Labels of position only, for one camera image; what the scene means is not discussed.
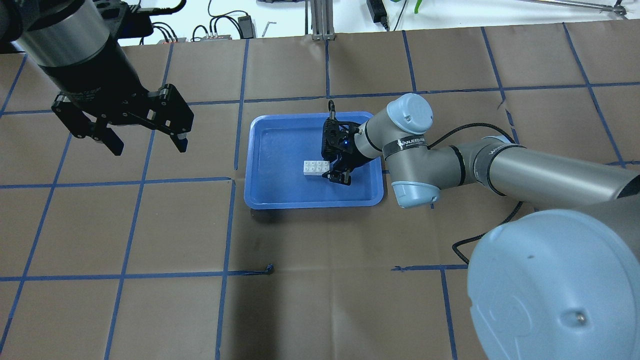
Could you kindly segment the robot arm, viewer-right in front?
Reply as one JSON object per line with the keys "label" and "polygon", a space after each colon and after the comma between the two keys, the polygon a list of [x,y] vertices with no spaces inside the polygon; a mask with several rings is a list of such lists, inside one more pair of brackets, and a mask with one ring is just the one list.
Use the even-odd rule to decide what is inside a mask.
{"label": "robot arm, viewer-right in front", "polygon": [[333,100],[322,128],[322,177],[386,161],[398,205],[436,203],[455,187],[514,203],[491,230],[452,245],[467,269],[470,319],[485,360],[639,358],[639,173],[537,152],[497,132],[437,148],[434,114],[407,93],[362,123]]}

